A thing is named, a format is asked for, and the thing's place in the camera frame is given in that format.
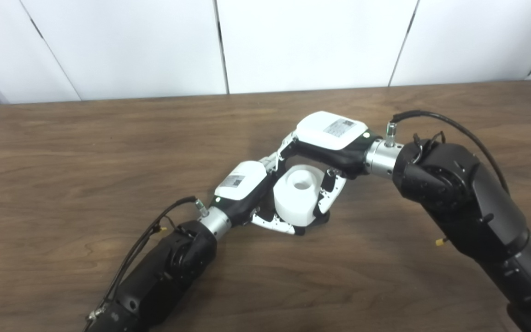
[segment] wood grain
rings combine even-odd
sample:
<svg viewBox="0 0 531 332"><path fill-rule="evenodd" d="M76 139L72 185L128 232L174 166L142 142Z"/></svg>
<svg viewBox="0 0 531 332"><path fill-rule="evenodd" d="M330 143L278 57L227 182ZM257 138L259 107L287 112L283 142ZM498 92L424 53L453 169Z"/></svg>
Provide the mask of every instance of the wood grain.
<svg viewBox="0 0 531 332"><path fill-rule="evenodd" d="M162 208L209 200L304 116L324 109L382 132L418 108L483 140L531 225L531 81L0 106L0 332L80 330ZM403 123L398 141L439 130L472 147L431 119ZM392 183L362 177L304 237L230 231L157 330L516 331L503 296L473 261L436 248L440 236Z"/></svg>

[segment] sticker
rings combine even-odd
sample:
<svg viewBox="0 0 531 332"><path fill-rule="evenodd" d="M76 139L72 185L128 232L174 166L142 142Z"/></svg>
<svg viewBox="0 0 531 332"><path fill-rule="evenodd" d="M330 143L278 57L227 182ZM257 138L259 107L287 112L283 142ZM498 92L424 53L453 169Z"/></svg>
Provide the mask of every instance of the sticker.
<svg viewBox="0 0 531 332"><path fill-rule="evenodd" d="M343 136L343 134L345 134L353 126L356 126L356 123L354 121L338 119L335 120L335 122L333 122L329 126L327 126L327 128L325 128L323 132L326 132L327 134L331 134L339 138Z"/></svg>
<svg viewBox="0 0 531 332"><path fill-rule="evenodd" d="M225 178L224 181L222 183L220 183L218 186L219 187L236 188L236 187L238 187L241 184L241 182L243 181L244 178L245 178L245 176L233 176L233 175L230 175L230 176L227 176L227 178Z"/></svg>

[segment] silver metal cylinder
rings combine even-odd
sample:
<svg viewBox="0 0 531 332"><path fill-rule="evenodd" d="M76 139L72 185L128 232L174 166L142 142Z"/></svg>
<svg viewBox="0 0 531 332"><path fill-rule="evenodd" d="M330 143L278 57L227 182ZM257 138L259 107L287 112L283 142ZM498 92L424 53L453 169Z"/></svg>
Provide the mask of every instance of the silver metal cylinder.
<svg viewBox="0 0 531 332"><path fill-rule="evenodd" d="M384 142L384 145L388 148L394 147L395 136L396 136L396 123L389 122L386 125L386 141Z"/></svg>
<svg viewBox="0 0 531 332"><path fill-rule="evenodd" d="M384 139L375 140L366 152L365 166L367 172L375 176L392 179L392 170L402 147L403 145L399 143L393 143L392 147L388 147Z"/></svg>
<svg viewBox="0 0 531 332"><path fill-rule="evenodd" d="M200 217L198 221L210 230L214 237L217 238L217 241L230 229L228 216L214 206L208 208L208 216Z"/></svg>

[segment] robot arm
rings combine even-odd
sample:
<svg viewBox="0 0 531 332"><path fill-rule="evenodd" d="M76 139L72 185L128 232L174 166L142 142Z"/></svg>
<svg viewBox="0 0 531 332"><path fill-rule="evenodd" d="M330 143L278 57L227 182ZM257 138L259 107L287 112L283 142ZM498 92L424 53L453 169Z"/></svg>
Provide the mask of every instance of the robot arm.
<svg viewBox="0 0 531 332"><path fill-rule="evenodd" d="M380 149L390 148L396 134L396 123L388 128L389 139ZM508 299L512 320L531 332L531 232L504 180L502 186L476 156L445 139L416 139L400 150L382 164L392 164L387 174L401 196L421 204L445 239L480 265Z"/></svg>
<svg viewBox="0 0 531 332"><path fill-rule="evenodd" d="M239 164L215 190L198 220L179 225L91 313L91 332L147 332L173 310L214 259L219 241L248 222L302 235L259 203L284 177L286 160L300 155L330 166L323 174L313 224L326 222L347 179L373 174L391 179L401 196L419 202L453 245L473 258L508 298L508 312L531 332L531 232L508 193L461 145L415 139L395 143L396 122L386 139L365 124L327 112L304 118L281 147L259 161Z"/></svg>

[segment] black cable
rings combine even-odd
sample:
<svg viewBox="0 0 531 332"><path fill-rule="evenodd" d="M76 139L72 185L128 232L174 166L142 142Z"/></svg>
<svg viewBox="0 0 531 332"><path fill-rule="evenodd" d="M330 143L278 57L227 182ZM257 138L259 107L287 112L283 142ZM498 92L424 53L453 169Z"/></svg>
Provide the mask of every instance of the black cable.
<svg viewBox="0 0 531 332"><path fill-rule="evenodd" d="M509 187L507 186L507 181L505 180L505 177L503 176L503 173L501 172L499 165L495 161L495 158L493 158L493 156L491 155L487 147L485 147L485 145L480 141L480 139L478 139L478 137L476 137L472 132L470 132L470 130L464 128L464 126L462 126L458 122L455 122L454 120L448 118L447 116L434 113L434 112L422 111L421 109L395 114L392 116L391 122L394 122L396 124L400 122L401 120L415 118L417 116L428 116L429 118L441 120L449 124L450 126L456 128L457 130L462 132L462 134L468 136L468 138L470 138L470 140L472 140L478 146L478 148L485 155L485 157L487 157L487 159L489 160L489 163L491 164L491 166L493 167L493 170L495 171L495 174L497 174L497 178L499 178L501 187L503 187L506 193L509 194Z"/></svg>
<svg viewBox="0 0 531 332"><path fill-rule="evenodd" d="M128 267L132 264L132 262L135 260L136 256L143 250L143 247L149 240L150 236L156 233L157 226L159 225L160 221L174 208L177 206L180 206L182 204L185 204L187 202L195 202L198 198L195 196L189 196L181 198L180 200L176 201L175 203L171 204L168 208L166 208L163 212L160 213L158 217L156 217L153 222L145 229L141 237L137 239L135 244L130 248L128 251L128 254L126 254L126 257L124 257L124 260L120 264L120 267L118 267L118 271L116 271L116 274L114 275L114 278L112 278L112 281L110 282L110 286L106 290L104 296L101 298L101 302L97 307L95 307L95 310L103 307L103 305L108 302L114 300L114 297L116 296L115 290L120 285L120 282L122 282L122 278L124 277L124 274L128 270ZM86 331L89 326L91 326L92 321L88 320L87 324L83 331Z"/></svg>

